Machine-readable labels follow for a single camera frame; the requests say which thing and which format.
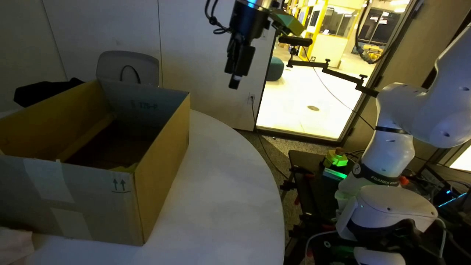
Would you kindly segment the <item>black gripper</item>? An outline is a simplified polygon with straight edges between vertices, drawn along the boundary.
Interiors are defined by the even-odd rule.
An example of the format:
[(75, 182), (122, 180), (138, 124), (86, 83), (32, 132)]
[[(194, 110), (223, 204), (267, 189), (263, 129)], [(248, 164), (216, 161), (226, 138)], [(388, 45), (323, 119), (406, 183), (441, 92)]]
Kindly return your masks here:
[(231, 73), (228, 86), (237, 89), (241, 76), (250, 68), (254, 54), (251, 40), (267, 26), (270, 0), (235, 0), (231, 18), (231, 38), (226, 48), (225, 71)]

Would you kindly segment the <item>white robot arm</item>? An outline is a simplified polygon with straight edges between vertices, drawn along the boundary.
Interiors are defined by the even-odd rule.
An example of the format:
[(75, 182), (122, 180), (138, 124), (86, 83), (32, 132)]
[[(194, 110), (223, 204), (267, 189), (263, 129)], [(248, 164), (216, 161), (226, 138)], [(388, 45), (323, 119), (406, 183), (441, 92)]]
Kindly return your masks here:
[(357, 265), (406, 265), (410, 236), (438, 219), (422, 195), (400, 185), (413, 141), (447, 148), (471, 138), (471, 26), (434, 61), (428, 88), (394, 82), (376, 95), (376, 121), (362, 157), (340, 180), (335, 232), (351, 241)]

